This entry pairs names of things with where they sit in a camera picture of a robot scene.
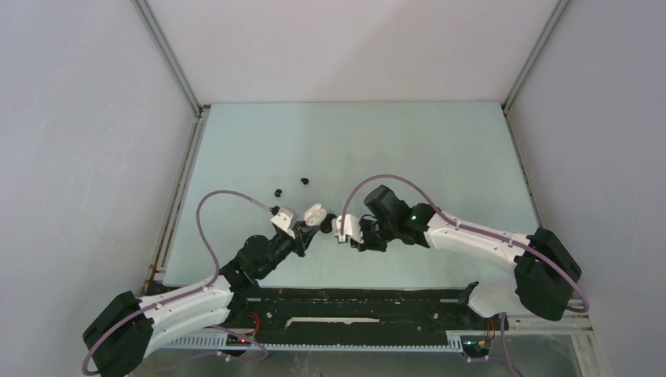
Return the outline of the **black charging case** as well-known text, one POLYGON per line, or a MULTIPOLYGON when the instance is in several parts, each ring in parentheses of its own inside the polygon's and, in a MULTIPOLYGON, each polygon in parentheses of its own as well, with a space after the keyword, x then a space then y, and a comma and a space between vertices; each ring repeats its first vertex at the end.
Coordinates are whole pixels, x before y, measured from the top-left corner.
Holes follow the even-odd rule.
POLYGON ((320 231, 323 234, 329 234, 333 231, 334 225, 336 221, 336 216, 333 214, 331 217, 326 217, 321 223, 320 223, 320 231))

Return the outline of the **white charging case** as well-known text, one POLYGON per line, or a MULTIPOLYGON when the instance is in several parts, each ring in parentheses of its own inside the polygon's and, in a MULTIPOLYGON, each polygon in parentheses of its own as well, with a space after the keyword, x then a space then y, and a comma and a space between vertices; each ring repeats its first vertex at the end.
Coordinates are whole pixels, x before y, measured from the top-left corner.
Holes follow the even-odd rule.
POLYGON ((316 203, 304 213, 304 222, 308 227, 320 226, 328 215, 328 211, 321 203, 316 203))

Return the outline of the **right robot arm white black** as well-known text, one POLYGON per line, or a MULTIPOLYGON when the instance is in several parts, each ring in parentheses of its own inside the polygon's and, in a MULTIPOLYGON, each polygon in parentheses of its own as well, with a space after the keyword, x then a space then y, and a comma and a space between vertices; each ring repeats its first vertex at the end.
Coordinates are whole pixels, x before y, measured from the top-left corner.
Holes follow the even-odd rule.
POLYGON ((464 221, 432 203, 409 206, 393 190, 380 185, 364 199, 368 215, 343 214, 335 226, 338 239, 359 251, 387 250, 390 242, 453 251, 487 262, 508 274, 505 280, 468 284, 456 308, 458 321, 477 328, 500 313, 527 312, 559 321, 582 270, 554 232, 537 228, 531 234, 503 232, 464 221))

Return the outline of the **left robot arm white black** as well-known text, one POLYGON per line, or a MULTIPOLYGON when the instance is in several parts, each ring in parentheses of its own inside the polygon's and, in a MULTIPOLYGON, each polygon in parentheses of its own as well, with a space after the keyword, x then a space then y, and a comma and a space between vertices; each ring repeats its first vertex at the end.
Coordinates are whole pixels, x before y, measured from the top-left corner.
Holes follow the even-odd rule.
POLYGON ((88 349, 82 373, 124 376, 150 353, 190 332, 224 322, 239 327, 248 317, 243 293, 290 254, 304 256, 317 233, 331 231, 329 221, 315 226, 299 221, 290 233, 276 229, 272 238, 248 237, 233 259, 197 283, 152 296, 116 295, 82 334, 88 349))

